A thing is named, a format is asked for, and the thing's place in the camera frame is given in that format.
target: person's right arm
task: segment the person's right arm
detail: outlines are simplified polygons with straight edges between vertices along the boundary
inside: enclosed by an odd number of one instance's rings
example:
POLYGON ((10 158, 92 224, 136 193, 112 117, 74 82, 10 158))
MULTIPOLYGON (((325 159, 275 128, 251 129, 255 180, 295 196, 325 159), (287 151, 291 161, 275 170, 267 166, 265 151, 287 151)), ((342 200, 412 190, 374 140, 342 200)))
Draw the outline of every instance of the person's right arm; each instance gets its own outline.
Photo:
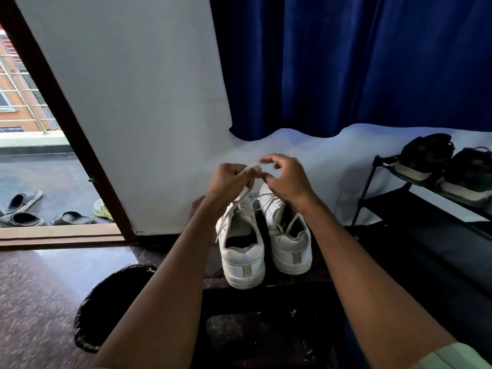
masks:
POLYGON ((269 188, 306 220, 319 244, 350 325, 373 369, 407 369, 438 348, 456 342, 408 292, 360 246, 313 192, 302 165, 285 155, 261 163, 282 168, 269 188))

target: person's right hand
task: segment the person's right hand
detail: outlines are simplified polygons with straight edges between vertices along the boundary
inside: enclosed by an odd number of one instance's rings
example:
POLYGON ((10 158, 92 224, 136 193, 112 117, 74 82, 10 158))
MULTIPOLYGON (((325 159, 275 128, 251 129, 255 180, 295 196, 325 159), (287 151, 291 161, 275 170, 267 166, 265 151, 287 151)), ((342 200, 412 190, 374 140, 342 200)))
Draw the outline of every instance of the person's right hand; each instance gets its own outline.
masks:
POLYGON ((282 174, 278 179, 266 172, 261 173, 260 177, 284 202, 301 211, 306 203, 316 199, 304 168, 296 158, 283 154, 270 154, 262 156, 260 163, 275 163, 275 167, 282 168, 282 174))

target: hand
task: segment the hand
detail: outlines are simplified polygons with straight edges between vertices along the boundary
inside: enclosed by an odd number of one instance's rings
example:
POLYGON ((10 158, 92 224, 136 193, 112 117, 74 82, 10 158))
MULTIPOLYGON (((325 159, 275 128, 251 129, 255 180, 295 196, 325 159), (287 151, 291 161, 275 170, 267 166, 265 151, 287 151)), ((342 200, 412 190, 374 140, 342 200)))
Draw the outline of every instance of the hand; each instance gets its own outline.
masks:
POLYGON ((298 211, 302 211, 312 199, 317 199, 304 168, 296 158, 283 154, 270 154, 262 156, 260 163, 275 163, 276 168, 282 168, 282 175, 278 179, 266 172, 260 173, 260 177, 272 192, 298 211))
POLYGON ((253 187, 254 180, 260 177, 255 168, 239 175, 244 168, 244 164, 222 163, 212 175, 209 191, 202 204, 208 205, 217 218, 224 214, 227 206, 240 195, 245 186, 253 187))

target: brown door frame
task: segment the brown door frame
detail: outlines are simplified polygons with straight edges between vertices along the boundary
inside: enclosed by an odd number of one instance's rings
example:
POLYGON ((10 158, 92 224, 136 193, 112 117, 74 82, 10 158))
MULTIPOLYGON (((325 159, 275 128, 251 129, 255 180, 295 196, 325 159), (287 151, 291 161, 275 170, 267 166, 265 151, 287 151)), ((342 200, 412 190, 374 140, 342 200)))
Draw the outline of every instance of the brown door frame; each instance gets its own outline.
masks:
POLYGON ((86 170, 89 180, 107 205, 121 234, 126 241, 135 242, 136 235, 130 220, 15 0, 0 0, 0 24, 86 170))

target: person's left arm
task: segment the person's left arm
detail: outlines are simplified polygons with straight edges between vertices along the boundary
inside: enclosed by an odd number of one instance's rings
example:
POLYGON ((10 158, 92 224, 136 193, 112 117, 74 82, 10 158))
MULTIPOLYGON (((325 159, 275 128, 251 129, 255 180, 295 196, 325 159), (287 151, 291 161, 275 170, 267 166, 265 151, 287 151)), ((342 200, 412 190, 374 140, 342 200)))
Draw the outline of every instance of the person's left arm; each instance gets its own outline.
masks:
POLYGON ((256 177, 243 164, 221 164, 209 192, 149 283, 90 367, 183 368, 191 364, 200 321, 207 255, 217 220, 256 177))

